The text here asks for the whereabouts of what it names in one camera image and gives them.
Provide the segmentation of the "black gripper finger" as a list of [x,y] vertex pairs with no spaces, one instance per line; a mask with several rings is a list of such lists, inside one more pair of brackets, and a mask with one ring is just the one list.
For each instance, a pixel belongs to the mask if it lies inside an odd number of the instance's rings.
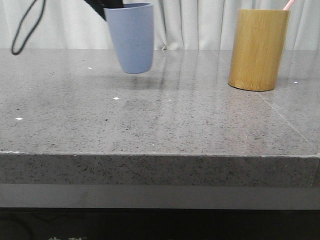
[[106,20],[104,9],[123,8],[123,0],[84,0],[104,21]]

